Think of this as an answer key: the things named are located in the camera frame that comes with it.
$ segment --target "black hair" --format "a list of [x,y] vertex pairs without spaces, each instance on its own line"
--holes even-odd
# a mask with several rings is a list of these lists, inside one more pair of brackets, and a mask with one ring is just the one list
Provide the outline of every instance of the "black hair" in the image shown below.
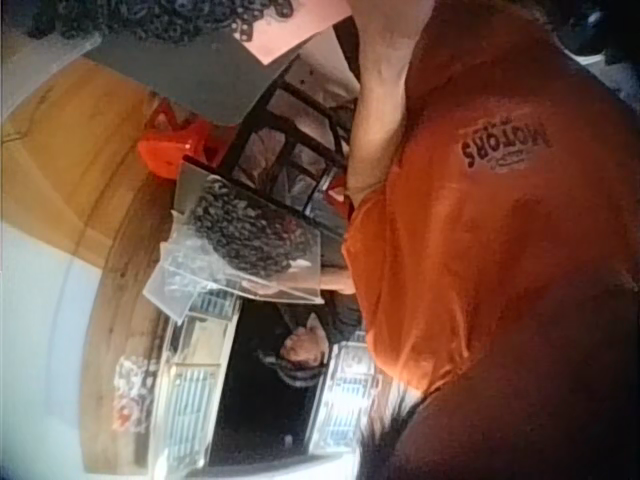
[[425,401],[426,397],[422,397],[408,405],[406,394],[401,395],[388,421],[379,424],[369,422],[360,440],[360,465],[356,480],[390,478],[391,459],[398,442]]

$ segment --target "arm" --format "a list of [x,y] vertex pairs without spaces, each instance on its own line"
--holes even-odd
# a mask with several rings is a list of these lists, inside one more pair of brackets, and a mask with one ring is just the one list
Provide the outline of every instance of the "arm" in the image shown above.
[[361,90],[351,135],[347,192],[357,207],[380,187],[404,133],[405,79],[433,0],[351,0],[360,34]]

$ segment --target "orange t-shirt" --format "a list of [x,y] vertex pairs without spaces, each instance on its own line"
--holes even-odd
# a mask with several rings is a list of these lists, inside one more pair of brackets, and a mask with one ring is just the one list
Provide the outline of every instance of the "orange t-shirt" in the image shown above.
[[584,268],[640,280],[632,113],[511,10],[441,2],[408,129],[344,245],[378,365],[425,393]]

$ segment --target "clear plastic box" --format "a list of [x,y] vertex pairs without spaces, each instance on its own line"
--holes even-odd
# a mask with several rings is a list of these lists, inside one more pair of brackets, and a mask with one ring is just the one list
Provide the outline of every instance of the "clear plastic box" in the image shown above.
[[[214,184],[225,193],[212,203]],[[222,288],[256,300],[322,303],[320,233],[315,228],[215,175],[207,177],[185,213],[174,218],[171,237],[163,245],[167,288],[176,286],[173,278],[186,285],[201,282],[198,291]],[[254,229],[252,215],[261,228]]]

